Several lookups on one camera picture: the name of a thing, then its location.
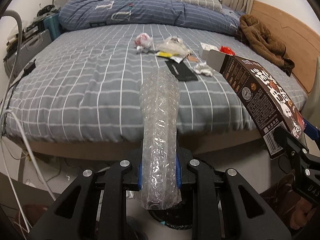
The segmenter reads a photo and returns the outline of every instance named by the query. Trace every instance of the metal screw cap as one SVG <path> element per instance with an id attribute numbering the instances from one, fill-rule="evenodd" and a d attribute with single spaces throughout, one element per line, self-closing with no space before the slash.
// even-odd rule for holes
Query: metal screw cap
<path id="1" fill-rule="evenodd" d="M 92 175 L 92 170 L 85 170 L 82 172 L 82 175 L 85 177 L 90 177 Z"/>
<path id="2" fill-rule="evenodd" d="M 192 166 L 198 166 L 198 165 L 200 164 L 200 162 L 199 162 L 198 160 L 196 160 L 196 159 L 192 159 L 192 160 L 190 161 L 190 164 L 191 164 Z"/>
<path id="3" fill-rule="evenodd" d="M 129 166 L 129 164 L 130 164 L 130 162 L 127 160 L 123 160 L 120 162 L 120 166 L 122 166 L 122 167 L 127 167 L 127 166 Z"/>
<path id="4" fill-rule="evenodd" d="M 230 176 L 236 176 L 236 175 L 237 175 L 237 171 L 234 170 L 234 169 L 229 169 L 229 170 L 228 170 L 228 174 L 229 174 Z"/>

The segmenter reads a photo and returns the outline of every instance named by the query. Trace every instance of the bed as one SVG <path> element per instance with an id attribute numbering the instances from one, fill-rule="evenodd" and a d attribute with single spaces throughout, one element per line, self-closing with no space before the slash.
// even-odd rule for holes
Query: bed
<path id="1" fill-rule="evenodd" d="M 163 24 L 117 24 L 68 32 L 46 47 L 36 56 L 36 69 L 17 86 L 9 109 L 21 120 L 35 152 L 82 159 L 125 158 L 143 136 L 141 83 L 153 68 L 166 67 L 166 59 L 139 54 L 134 48 L 134 38 L 145 32 L 153 36 L 153 45 L 180 36 L 200 61 L 200 42 L 229 46 L 237 55 L 261 63 L 301 110 L 315 78 L 319 36 L 297 19 L 292 21 L 292 16 L 257 1 L 252 14 L 287 45 L 296 63 L 290 78 L 229 35 Z M 306 57 L 304 50 L 314 58 Z M 189 68 L 196 64 L 185 63 Z M 220 74 L 198 76 L 198 82 L 180 82 L 179 86 L 180 144 L 194 154 L 260 137 Z M 5 132 L 21 145 L 10 116 Z"/>

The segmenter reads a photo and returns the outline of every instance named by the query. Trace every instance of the floor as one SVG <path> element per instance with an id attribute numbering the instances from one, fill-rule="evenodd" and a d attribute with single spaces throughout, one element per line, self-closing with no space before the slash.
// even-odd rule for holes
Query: floor
<path id="1" fill-rule="evenodd" d="M 310 153 L 320 156 L 317 146 L 309 138 L 306 138 Z M 246 143 L 237 147 L 214 151 L 197 156 L 207 161 L 215 169 L 225 171 L 228 168 L 236 169 L 259 193 L 268 189 L 284 176 L 279 169 L 290 171 L 286 158 L 270 160 L 262 139 Z M 39 167 L 50 188 L 57 193 L 63 192 L 68 185 L 85 169 L 99 171 L 113 163 L 102 161 L 85 161 L 66 158 L 50 158 L 44 161 L 38 160 Z M 24 172 L 21 180 L 32 187 L 45 189 L 37 177 L 37 173 L 30 160 L 24 162 Z M 143 209 L 135 199 L 127 200 L 127 215 L 134 217 L 142 225 L 143 231 L 149 240 L 173 240 L 191 239 L 191 230 L 177 231 L 163 226 Z"/>

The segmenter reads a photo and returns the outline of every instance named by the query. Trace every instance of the black cable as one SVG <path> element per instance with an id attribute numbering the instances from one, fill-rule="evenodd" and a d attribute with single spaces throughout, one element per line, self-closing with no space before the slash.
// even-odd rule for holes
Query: black cable
<path id="1" fill-rule="evenodd" d="M 209 166 L 210 169 L 214 170 L 214 167 L 212 165 L 210 165 L 209 163 L 207 163 L 205 160 L 199 159 L 197 158 L 199 161 L 202 161 L 203 163 L 207 164 Z"/>
<path id="2" fill-rule="evenodd" d="M 14 157 L 14 156 L 12 155 L 12 153 L 10 152 L 8 146 L 5 144 L 5 141 L 1 141 L 0 144 L 1 144 L 1 143 L 4 143 L 4 146 L 7 148 L 10 156 L 11 156 L 12 158 L 14 158 L 15 160 L 19 161 L 19 160 L 22 160 L 23 158 L 27 157 L 27 155 L 24 155 L 24 156 L 21 157 L 21 158 L 16 158 L 16 157 Z"/>
<path id="3" fill-rule="evenodd" d="M 71 166 L 71 165 L 69 165 L 68 163 L 67 163 L 67 158 L 63 158 L 63 160 L 64 160 L 64 162 L 65 162 L 65 164 L 69 167 L 69 168 L 79 168 L 79 170 L 82 172 L 82 171 L 84 171 L 84 169 L 79 165 L 79 166 Z"/>
<path id="4" fill-rule="evenodd" d="M 289 172 L 286 172 L 286 171 L 285 171 L 284 169 L 282 169 L 281 166 L 280 166 L 280 160 L 281 160 L 282 157 L 285 157 L 285 158 L 288 160 L 288 157 L 287 157 L 286 155 L 281 155 L 281 156 L 278 158 L 278 166 L 279 166 L 279 169 L 281 169 L 281 171 L 282 171 L 283 173 L 289 174 L 290 171 L 289 171 Z"/>
<path id="5" fill-rule="evenodd" d="M 1 206 L 3 206 L 3 207 L 6 207 L 6 208 L 10 208 L 10 209 L 18 210 L 18 209 L 16 209 L 16 208 L 8 207 L 8 206 L 3 205 L 3 204 L 0 204 L 0 205 L 1 205 Z"/>
<path id="6" fill-rule="evenodd" d="M 34 69 L 36 68 L 36 60 L 34 60 L 33 62 L 29 62 L 25 68 L 23 69 L 23 75 L 21 76 L 21 78 L 19 80 L 17 80 L 14 84 L 12 84 L 9 88 L 12 89 L 11 90 L 11 95 L 10 95 L 10 98 L 8 100 L 8 104 L 7 104 L 7 107 L 6 107 L 6 110 L 9 109 L 9 106 L 10 106 L 10 102 L 11 102 L 11 99 L 12 99 L 12 96 L 13 96 L 13 93 L 15 91 L 15 89 L 17 88 L 17 86 L 19 85 L 21 79 L 23 79 L 24 77 L 28 76 Z M 5 124 L 6 124 L 6 121 L 7 121 L 7 114 L 5 114 L 4 116 L 4 121 L 3 121 L 3 127 L 2 127 L 2 136 L 5 134 Z"/>
<path id="7" fill-rule="evenodd" d="M 61 174 L 61 162 L 60 162 L 60 158 L 58 158 L 58 160 L 59 160 L 59 171 L 58 171 L 58 173 L 57 173 L 56 175 L 52 176 L 51 178 L 49 178 L 48 180 L 46 180 L 46 182 L 48 182 L 49 180 L 52 180 L 52 179 L 58 177 L 58 176 Z M 38 175 L 38 172 L 37 172 L 37 171 L 36 171 L 36 174 L 37 174 L 37 177 L 38 177 L 39 181 L 43 184 L 43 182 L 42 182 L 41 179 L 39 178 L 39 175 Z"/>
<path id="8" fill-rule="evenodd" d="M 11 95 L 10 95 L 10 97 L 9 97 L 6 110 L 9 109 L 9 105 L 10 105 L 10 102 L 11 102 L 11 99 L 12 99 L 12 96 L 13 96 L 13 92 L 14 92 L 15 89 L 17 88 L 17 86 L 18 86 L 18 84 L 20 83 L 20 81 L 21 81 L 22 78 L 23 78 L 23 76 L 22 76 L 17 82 L 15 82 L 14 85 L 12 86 Z M 5 114 L 5 116 L 4 116 L 4 121 L 3 121 L 3 126 L 2 126 L 2 133 L 1 133 L 2 136 L 5 134 L 5 124 L 6 124 L 6 121 L 7 121 L 7 114 Z"/>

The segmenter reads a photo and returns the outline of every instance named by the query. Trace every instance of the human hand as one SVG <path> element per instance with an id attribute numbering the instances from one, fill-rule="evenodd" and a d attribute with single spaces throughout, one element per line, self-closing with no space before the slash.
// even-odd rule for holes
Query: human hand
<path id="1" fill-rule="evenodd" d="M 294 230 L 304 227 L 316 212 L 316 208 L 311 209 L 312 204 L 302 197 L 296 204 L 295 210 L 291 215 L 290 227 Z"/>

